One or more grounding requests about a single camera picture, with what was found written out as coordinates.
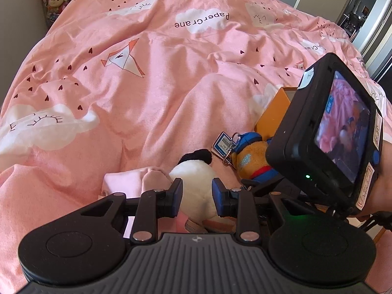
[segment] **blue and white tag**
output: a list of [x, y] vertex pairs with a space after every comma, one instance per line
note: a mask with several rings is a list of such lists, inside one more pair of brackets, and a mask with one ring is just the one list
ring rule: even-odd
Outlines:
[[224, 160], [226, 155], [229, 153], [231, 144], [232, 142], [230, 136], [225, 132], [222, 132], [218, 136], [217, 140], [215, 140], [215, 143], [213, 144], [211, 151], [215, 156]]

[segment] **pink duvet cover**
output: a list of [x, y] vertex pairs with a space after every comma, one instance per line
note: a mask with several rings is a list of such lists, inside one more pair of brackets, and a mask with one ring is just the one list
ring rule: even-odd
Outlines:
[[251, 131], [278, 88], [326, 52], [372, 94], [391, 141], [391, 105], [334, 23], [278, 0], [73, 0], [1, 110], [0, 293], [26, 282], [22, 237], [97, 200], [106, 173], [169, 172], [221, 131]]

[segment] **device screen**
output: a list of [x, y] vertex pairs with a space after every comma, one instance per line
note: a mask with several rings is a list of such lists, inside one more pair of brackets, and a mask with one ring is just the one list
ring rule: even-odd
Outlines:
[[369, 119], [365, 103], [336, 71], [314, 142], [352, 183], [365, 150]]

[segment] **white plush toy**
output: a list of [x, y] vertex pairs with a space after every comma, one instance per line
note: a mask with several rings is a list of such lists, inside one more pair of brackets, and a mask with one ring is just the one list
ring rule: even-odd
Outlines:
[[211, 190], [211, 182], [217, 175], [209, 166], [211, 162], [210, 151], [196, 150], [184, 155], [169, 173], [173, 180], [181, 178], [184, 183], [180, 210], [200, 226], [204, 220], [217, 216]]

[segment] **barcode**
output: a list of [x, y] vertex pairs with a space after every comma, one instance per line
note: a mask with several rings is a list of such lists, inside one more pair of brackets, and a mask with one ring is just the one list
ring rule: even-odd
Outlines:
[[228, 148], [231, 146], [230, 140], [228, 140], [226, 137], [223, 137], [222, 141]]

